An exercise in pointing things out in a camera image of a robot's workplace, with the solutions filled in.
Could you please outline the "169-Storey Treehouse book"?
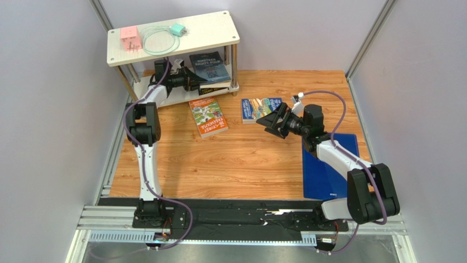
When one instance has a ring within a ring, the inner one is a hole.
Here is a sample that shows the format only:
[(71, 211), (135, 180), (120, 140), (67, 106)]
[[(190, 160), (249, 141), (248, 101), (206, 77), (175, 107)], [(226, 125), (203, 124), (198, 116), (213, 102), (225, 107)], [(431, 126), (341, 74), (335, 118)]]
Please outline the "169-Storey Treehouse book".
[(228, 90), (227, 87), (222, 87), (222, 88), (203, 88), (203, 89), (206, 89), (206, 90), (208, 90), (209, 92), (212, 91), (212, 90), (221, 90), (221, 91), (223, 91), (223, 90)]

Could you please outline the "orange 78-Storey Treehouse book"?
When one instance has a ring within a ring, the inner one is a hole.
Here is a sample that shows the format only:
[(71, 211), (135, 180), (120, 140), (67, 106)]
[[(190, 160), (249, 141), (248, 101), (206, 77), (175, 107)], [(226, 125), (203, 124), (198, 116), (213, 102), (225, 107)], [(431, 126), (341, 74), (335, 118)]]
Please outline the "orange 78-Storey Treehouse book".
[(189, 101), (201, 138), (207, 138), (229, 129), (226, 118), (215, 97)]

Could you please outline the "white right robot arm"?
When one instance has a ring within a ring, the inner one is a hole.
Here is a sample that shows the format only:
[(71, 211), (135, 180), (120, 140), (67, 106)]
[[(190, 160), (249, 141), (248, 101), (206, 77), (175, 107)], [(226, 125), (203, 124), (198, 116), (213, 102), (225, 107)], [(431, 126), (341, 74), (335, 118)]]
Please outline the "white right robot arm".
[(370, 222), (384, 225), (389, 217), (400, 212), (389, 167), (364, 161), (344, 148), (333, 133), (326, 132), (321, 106), (307, 105), (303, 116), (299, 117), (283, 102), (256, 123), (282, 139), (290, 133), (301, 136), (305, 150), (345, 180), (346, 197), (321, 204), (320, 211), (326, 220), (345, 219), (360, 225)]

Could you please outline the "Nineteen Eighty-Four book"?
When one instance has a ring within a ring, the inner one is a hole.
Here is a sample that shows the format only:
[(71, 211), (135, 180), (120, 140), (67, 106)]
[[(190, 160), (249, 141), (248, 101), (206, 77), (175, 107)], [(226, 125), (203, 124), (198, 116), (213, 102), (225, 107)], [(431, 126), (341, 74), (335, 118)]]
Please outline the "Nineteen Eighty-Four book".
[(189, 58), (194, 73), (206, 80), (200, 90), (230, 86), (231, 77), (219, 52), (192, 54)]

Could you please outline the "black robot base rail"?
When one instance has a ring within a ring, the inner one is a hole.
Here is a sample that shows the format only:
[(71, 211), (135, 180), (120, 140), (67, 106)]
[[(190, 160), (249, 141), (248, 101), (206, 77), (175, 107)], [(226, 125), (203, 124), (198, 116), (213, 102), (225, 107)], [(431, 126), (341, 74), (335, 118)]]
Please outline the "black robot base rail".
[(155, 229), (184, 241), (301, 241), (303, 232), (349, 231), (344, 220), (328, 220), (320, 201), (177, 199), (136, 201), (133, 228)]

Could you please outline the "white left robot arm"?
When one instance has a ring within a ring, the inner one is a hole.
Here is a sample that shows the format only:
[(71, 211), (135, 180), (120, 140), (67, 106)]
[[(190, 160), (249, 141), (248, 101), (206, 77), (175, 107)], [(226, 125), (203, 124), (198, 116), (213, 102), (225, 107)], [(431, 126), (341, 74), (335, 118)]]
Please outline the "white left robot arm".
[(182, 87), (186, 92), (200, 88), (207, 80), (181, 65), (171, 73), (168, 60), (155, 62), (155, 73), (151, 76), (147, 92), (138, 101), (128, 104), (124, 112), (124, 129), (133, 144), (140, 172), (140, 196), (135, 217), (138, 222), (167, 219), (162, 189), (157, 175), (157, 146), (161, 138), (158, 108), (174, 88)]

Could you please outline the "Three Days to See book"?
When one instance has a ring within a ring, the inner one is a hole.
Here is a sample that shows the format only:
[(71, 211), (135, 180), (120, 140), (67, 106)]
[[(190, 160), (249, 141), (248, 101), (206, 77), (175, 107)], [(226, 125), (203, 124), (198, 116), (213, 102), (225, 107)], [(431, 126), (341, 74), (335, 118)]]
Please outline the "Three Days to See book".
[(202, 89), (202, 90), (199, 90), (198, 92), (198, 95), (201, 97), (201, 98), (207, 98), (209, 96), (215, 96), (215, 95), (218, 95), (219, 93), (221, 93), (221, 90), (212, 90), (212, 91), (208, 91), (206, 89)]

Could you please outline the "blue 91-Storey Treehouse book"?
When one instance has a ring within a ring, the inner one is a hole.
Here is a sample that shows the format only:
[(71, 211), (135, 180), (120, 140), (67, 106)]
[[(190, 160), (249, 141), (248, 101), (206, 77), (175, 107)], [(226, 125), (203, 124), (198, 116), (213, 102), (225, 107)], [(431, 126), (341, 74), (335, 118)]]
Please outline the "blue 91-Storey Treehouse book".
[(242, 123), (254, 124), (258, 119), (273, 112), (281, 103), (281, 98), (242, 99)]

